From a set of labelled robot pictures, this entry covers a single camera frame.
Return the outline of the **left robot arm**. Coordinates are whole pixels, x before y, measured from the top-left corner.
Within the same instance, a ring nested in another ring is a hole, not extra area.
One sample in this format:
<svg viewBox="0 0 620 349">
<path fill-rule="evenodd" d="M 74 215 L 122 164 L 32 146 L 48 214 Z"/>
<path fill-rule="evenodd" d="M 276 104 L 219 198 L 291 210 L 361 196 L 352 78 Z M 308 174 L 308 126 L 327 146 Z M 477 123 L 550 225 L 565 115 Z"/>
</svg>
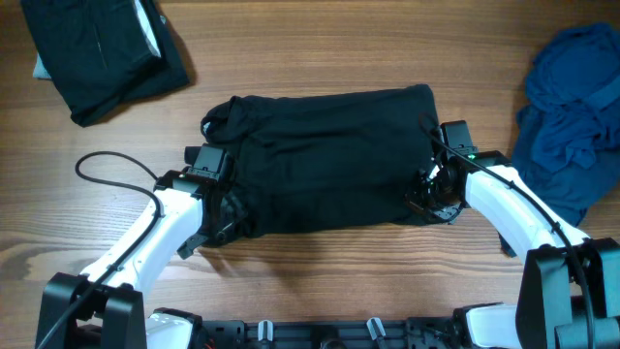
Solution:
<svg viewBox="0 0 620 349">
<path fill-rule="evenodd" d="M 56 273 L 46 285 L 38 348 L 213 348 L 201 316 L 163 308 L 144 314 L 144 299 L 173 256 L 238 237 L 246 211 L 230 189 L 233 158 L 209 144 L 185 150 L 186 168 L 155 179 L 144 212 L 122 238 L 78 275 Z"/>
</svg>

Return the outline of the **black t-shirt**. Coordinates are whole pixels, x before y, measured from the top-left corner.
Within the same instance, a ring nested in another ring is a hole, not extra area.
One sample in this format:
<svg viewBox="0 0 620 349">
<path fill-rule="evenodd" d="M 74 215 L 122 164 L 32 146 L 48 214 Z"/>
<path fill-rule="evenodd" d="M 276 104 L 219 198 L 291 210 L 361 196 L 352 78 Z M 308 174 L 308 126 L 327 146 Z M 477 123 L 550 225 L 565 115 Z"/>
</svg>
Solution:
<svg viewBox="0 0 620 349">
<path fill-rule="evenodd" d="M 308 233 L 426 221 L 405 203 L 432 144 L 437 120 L 426 84 L 307 98 L 238 97 L 201 121 L 208 144 L 232 157 L 229 212 L 240 233 Z"/>
</svg>

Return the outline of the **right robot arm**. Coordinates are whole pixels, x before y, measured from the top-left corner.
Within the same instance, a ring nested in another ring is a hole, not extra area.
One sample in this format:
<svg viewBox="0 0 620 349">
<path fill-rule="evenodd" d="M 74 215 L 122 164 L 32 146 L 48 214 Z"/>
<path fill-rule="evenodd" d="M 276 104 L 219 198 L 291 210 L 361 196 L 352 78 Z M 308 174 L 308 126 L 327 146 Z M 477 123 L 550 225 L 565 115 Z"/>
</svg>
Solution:
<svg viewBox="0 0 620 349">
<path fill-rule="evenodd" d="M 590 238 L 562 219 L 501 152 L 477 151 L 465 122 L 422 121 L 419 128 L 432 143 L 435 168 L 418 174 L 406 204 L 431 224 L 476 210 L 524 265 L 515 305 L 455 310 L 450 347 L 618 347 L 618 242 Z"/>
</svg>

